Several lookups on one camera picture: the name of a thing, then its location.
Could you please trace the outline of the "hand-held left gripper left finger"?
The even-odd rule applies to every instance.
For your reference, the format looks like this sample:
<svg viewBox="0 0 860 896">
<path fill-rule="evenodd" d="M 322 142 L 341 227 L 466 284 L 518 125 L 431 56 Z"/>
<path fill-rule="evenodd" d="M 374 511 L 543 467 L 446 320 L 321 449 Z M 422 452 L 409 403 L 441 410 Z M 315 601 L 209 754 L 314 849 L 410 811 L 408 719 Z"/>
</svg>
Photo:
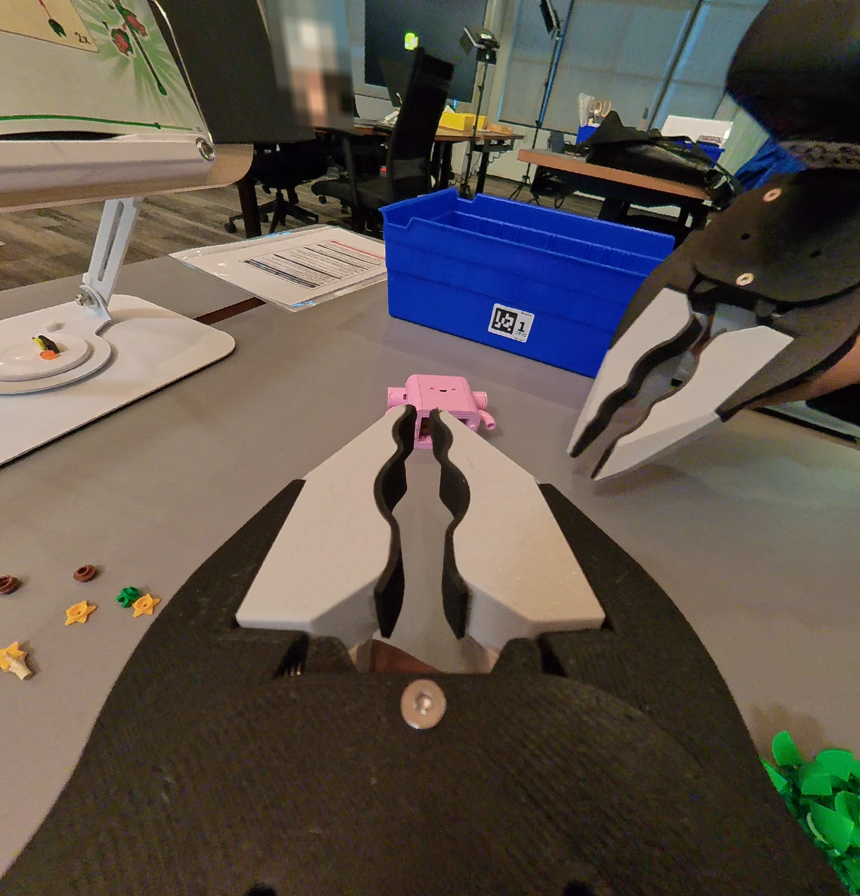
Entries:
<svg viewBox="0 0 860 896">
<path fill-rule="evenodd" d="M 402 610 L 401 534 L 416 409 L 389 410 L 303 480 L 236 612 L 245 628 L 302 631 L 360 644 L 389 637 Z"/>
</svg>

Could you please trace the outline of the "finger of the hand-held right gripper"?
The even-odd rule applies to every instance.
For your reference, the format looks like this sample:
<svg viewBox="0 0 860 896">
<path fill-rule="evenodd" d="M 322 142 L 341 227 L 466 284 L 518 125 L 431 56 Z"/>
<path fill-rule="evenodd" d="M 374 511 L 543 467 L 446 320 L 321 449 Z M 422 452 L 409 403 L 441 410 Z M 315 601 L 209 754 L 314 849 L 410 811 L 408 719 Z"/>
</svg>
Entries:
<svg viewBox="0 0 860 896">
<path fill-rule="evenodd" d="M 662 288 L 606 353 L 571 435 L 569 455 L 578 457 L 597 440 L 657 367 L 669 362 L 674 371 L 704 329 L 686 293 Z"/>
<path fill-rule="evenodd" d="M 707 344 L 690 379 L 653 403 L 639 426 L 614 442 L 593 477 L 636 469 L 719 424 L 718 408 L 793 340 L 766 326 L 721 333 Z"/>
</svg>

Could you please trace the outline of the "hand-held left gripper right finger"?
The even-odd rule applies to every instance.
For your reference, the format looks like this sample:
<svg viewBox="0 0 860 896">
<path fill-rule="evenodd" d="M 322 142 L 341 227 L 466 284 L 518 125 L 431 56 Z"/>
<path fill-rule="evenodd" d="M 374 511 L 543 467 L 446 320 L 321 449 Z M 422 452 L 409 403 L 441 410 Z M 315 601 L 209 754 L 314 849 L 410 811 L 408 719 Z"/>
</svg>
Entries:
<svg viewBox="0 0 860 896">
<path fill-rule="evenodd" d="M 433 410 L 444 613 L 491 651 L 541 633 L 599 629 L 605 613 L 534 476 L 450 413 Z"/>
</svg>

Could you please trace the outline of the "pink brick figure pot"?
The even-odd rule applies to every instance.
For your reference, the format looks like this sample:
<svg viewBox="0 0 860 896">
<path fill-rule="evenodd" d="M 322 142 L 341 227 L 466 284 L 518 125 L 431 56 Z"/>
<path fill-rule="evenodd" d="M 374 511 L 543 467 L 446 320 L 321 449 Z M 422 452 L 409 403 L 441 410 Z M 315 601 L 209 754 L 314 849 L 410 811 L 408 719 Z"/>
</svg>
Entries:
<svg viewBox="0 0 860 896">
<path fill-rule="evenodd" d="M 483 425 L 487 430 L 496 428 L 493 417 L 487 412 L 486 392 L 473 391 L 468 381 L 452 375 L 411 375 L 402 387 L 389 387 L 388 409 L 413 405 L 416 409 L 414 448 L 430 450 L 433 447 L 429 415 L 433 409 L 448 411 L 473 432 Z"/>
</svg>

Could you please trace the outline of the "person's right forearm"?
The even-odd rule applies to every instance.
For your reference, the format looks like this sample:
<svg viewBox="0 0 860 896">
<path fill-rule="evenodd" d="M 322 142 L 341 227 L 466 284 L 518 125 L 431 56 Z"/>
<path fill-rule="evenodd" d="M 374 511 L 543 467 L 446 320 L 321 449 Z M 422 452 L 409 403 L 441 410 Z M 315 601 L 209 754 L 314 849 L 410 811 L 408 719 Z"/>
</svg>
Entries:
<svg viewBox="0 0 860 896">
<path fill-rule="evenodd" d="M 860 438 L 860 384 L 806 399 L 820 426 Z"/>
</svg>

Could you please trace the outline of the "person's right hand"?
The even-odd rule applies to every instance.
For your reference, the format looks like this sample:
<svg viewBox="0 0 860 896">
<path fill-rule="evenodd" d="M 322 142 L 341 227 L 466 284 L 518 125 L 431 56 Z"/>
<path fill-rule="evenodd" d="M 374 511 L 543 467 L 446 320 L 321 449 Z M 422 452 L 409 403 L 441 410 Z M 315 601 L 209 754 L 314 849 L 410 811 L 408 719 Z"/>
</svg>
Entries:
<svg viewBox="0 0 860 896">
<path fill-rule="evenodd" d="M 820 398 L 854 385 L 860 385 L 860 334 L 844 357 L 806 385 L 805 400 Z"/>
</svg>

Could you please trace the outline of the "blue cloth bag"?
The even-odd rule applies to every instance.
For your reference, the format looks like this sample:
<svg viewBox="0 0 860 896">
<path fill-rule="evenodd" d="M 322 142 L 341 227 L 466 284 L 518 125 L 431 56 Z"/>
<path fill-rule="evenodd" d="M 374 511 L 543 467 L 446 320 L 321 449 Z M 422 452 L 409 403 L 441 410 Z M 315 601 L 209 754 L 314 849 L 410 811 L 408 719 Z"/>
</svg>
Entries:
<svg viewBox="0 0 860 896">
<path fill-rule="evenodd" d="M 775 139 L 768 137 L 760 149 L 735 172 L 735 199 L 744 192 L 763 186 L 776 175 L 794 175 L 804 170 L 806 165 L 789 154 Z"/>
</svg>

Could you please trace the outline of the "blue storage bin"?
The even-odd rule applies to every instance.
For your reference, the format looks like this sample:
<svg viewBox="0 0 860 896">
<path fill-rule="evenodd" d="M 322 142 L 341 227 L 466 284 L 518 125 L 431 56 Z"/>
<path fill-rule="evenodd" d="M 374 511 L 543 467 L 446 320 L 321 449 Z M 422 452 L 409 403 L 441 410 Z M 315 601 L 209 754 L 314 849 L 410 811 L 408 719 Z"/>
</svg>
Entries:
<svg viewBox="0 0 860 896">
<path fill-rule="evenodd" d="M 381 210 L 391 316 L 594 377 L 670 236 L 455 189 Z"/>
</svg>

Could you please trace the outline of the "black bag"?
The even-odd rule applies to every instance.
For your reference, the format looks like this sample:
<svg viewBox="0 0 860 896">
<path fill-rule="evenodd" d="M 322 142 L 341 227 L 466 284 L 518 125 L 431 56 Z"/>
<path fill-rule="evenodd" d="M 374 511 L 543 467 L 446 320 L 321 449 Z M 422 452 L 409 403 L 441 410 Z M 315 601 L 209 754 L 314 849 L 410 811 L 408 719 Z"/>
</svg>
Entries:
<svg viewBox="0 0 860 896">
<path fill-rule="evenodd" d="M 702 188 L 717 210 L 729 207 L 740 192 L 734 175 L 693 141 L 625 126 L 613 110 L 580 146 L 590 164 Z"/>
</svg>

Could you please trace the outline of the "wooden table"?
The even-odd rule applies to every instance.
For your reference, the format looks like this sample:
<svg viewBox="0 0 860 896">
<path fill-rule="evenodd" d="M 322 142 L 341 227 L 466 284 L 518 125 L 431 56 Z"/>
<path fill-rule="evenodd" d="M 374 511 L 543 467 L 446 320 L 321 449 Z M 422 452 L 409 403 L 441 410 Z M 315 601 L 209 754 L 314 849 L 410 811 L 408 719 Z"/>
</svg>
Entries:
<svg viewBox="0 0 860 896">
<path fill-rule="evenodd" d="M 704 188 L 619 168 L 593 165 L 567 153 L 520 149 L 518 159 L 536 166 L 530 191 L 564 199 L 574 192 L 602 200 L 598 218 L 625 223 L 631 206 L 677 207 L 679 224 L 690 230 L 707 223 L 711 208 Z"/>
</svg>

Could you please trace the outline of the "white book stand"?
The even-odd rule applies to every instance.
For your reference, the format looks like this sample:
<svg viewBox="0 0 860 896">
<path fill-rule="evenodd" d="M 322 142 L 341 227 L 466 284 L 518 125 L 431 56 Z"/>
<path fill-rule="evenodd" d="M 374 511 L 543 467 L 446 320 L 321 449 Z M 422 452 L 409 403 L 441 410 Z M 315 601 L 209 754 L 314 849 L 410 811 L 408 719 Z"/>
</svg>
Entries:
<svg viewBox="0 0 860 896">
<path fill-rule="evenodd" d="M 106 200 L 75 297 L 0 319 L 0 467 L 234 350 L 231 336 L 116 283 L 141 197 L 234 183 L 253 154 L 194 133 L 0 139 L 0 211 Z M 37 335 L 60 346 L 58 359 L 40 358 Z"/>
</svg>

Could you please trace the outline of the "laminated instruction sheet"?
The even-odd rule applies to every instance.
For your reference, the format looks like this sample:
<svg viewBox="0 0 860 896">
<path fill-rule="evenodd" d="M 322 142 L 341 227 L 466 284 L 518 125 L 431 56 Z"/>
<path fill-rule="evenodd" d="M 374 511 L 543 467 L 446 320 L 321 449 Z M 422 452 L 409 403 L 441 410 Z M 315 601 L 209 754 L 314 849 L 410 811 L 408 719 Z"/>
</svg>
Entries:
<svg viewBox="0 0 860 896">
<path fill-rule="evenodd" d="M 333 226 L 302 227 L 172 257 L 291 312 L 387 280 L 383 242 Z"/>
</svg>

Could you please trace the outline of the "black office chair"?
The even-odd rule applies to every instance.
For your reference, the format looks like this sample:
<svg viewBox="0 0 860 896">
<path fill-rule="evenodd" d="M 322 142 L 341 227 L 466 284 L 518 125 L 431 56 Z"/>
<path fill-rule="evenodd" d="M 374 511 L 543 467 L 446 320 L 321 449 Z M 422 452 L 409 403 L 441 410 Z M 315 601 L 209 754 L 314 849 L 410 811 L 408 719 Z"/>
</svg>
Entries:
<svg viewBox="0 0 860 896">
<path fill-rule="evenodd" d="M 344 174 L 312 184 L 312 192 L 325 202 L 339 200 L 350 211 L 351 228 L 382 235 L 385 206 L 431 192 L 431 157 L 439 120 L 444 112 L 454 66 L 423 49 L 414 51 L 407 89 L 396 124 L 387 136 L 386 174 L 367 177 L 357 172 L 354 133 L 333 129 L 342 142 Z"/>
</svg>

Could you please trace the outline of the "green leafy plant piece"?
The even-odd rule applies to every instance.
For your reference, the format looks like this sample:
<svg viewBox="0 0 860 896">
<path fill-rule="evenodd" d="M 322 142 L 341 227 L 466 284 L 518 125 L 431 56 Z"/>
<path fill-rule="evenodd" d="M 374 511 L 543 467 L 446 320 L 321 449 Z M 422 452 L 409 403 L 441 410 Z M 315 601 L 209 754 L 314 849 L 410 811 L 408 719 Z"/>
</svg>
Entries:
<svg viewBox="0 0 860 896">
<path fill-rule="evenodd" d="M 772 739 L 772 762 L 762 765 L 841 882 L 860 894 L 860 759 L 831 748 L 806 760 L 783 731 Z"/>
</svg>

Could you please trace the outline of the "open instruction booklet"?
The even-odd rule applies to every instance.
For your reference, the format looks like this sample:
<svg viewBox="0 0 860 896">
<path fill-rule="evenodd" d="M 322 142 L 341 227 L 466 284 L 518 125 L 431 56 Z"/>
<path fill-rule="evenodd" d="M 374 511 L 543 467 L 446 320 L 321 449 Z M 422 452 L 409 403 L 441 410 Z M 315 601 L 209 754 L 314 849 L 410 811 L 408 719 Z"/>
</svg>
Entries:
<svg viewBox="0 0 860 896">
<path fill-rule="evenodd" d="M 0 137 L 210 133 L 146 1 L 0 1 Z"/>
</svg>

